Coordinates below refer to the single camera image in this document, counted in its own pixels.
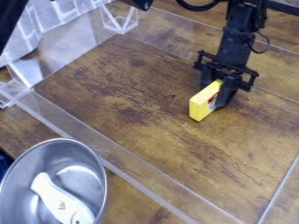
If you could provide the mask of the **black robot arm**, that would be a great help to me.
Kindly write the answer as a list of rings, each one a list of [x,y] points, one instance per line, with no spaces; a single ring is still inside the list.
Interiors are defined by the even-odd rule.
[[[223,81],[215,107],[225,107],[236,92],[251,91],[259,73],[247,68],[251,53],[264,53],[269,38],[260,31],[265,27],[267,9],[277,9],[268,0],[212,0],[205,5],[192,5],[184,0],[175,2],[188,11],[208,11],[219,3],[227,2],[225,26],[216,54],[197,51],[193,67],[201,71],[200,88],[215,80]]]

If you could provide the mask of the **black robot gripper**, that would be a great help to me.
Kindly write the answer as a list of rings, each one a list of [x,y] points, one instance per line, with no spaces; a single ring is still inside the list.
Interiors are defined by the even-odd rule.
[[[255,34],[244,27],[223,28],[223,36],[216,54],[197,51],[193,68],[200,71],[200,89],[220,80],[215,107],[224,108],[239,89],[249,92],[259,73],[247,67]]]

